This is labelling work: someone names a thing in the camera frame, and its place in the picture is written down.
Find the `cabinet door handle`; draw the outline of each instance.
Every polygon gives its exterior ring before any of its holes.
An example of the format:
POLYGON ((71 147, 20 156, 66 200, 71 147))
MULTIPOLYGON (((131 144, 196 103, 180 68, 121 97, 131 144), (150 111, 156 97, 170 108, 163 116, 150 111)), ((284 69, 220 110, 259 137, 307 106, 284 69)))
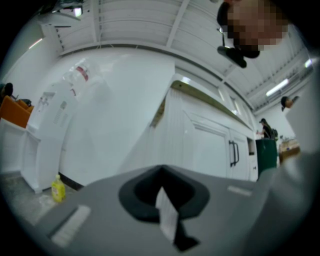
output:
POLYGON ((232 167, 233 165, 236 165, 236 149, 235 149, 235 142, 229 140, 229 145, 232 144, 233 145, 233 159, 234 162, 230 163, 230 166, 232 167))
POLYGON ((236 161, 236 159, 234 159, 234 166, 236 166, 236 164, 239 162, 239 160, 240 160, 240 158, 239 158, 239 146, 238 146, 238 143, 236 143, 236 142, 233 142, 234 144, 233 144, 233 146, 235 146, 235 144, 236 144, 236 153, 234 153, 234 157, 236 157, 236 154, 237 154, 237 156, 238 156, 238 161, 236 161))

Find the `ceiling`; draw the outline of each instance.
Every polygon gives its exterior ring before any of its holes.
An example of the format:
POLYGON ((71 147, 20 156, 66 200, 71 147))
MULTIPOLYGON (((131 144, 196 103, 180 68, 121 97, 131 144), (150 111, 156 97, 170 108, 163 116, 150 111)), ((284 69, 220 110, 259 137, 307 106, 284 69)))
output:
MULTIPOLYGON (((81 22, 57 28, 62 55, 83 48, 130 44, 149 46, 197 63, 235 89, 257 111, 271 98, 266 92, 285 78, 303 71, 307 51, 293 26, 286 37, 235 67, 217 53, 222 36, 217 31, 218 3, 210 0, 85 0, 81 22)), ((281 92, 272 98, 279 101, 281 92)))

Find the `yellow bottle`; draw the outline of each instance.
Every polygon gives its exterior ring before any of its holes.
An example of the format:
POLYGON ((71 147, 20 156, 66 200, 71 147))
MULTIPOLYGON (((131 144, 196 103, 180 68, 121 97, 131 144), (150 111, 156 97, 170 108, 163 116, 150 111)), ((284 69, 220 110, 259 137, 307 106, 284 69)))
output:
POLYGON ((66 198, 66 188, 60 179, 60 175, 55 176, 55 181, 51 186, 52 197, 54 201, 61 203, 66 198))

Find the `orange sofa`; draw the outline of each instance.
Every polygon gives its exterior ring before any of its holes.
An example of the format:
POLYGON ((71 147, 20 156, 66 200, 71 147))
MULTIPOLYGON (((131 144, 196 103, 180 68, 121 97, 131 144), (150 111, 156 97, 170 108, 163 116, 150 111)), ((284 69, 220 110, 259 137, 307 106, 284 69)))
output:
POLYGON ((9 96, 5 96, 0 107, 0 118, 26 128, 33 109, 34 106, 28 106, 22 100, 15 102, 9 96))

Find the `gray floor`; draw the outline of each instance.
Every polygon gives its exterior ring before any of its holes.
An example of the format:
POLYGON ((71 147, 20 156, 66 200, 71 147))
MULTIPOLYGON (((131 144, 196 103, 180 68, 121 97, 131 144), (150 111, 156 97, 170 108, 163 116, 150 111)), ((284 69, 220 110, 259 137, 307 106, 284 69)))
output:
MULTIPOLYGON (((24 218, 32 225, 58 203, 51 195, 51 189, 35 194, 19 174, 0 175, 0 189, 12 212, 24 218)), ((75 190, 65 185, 65 196, 72 195, 75 190)))

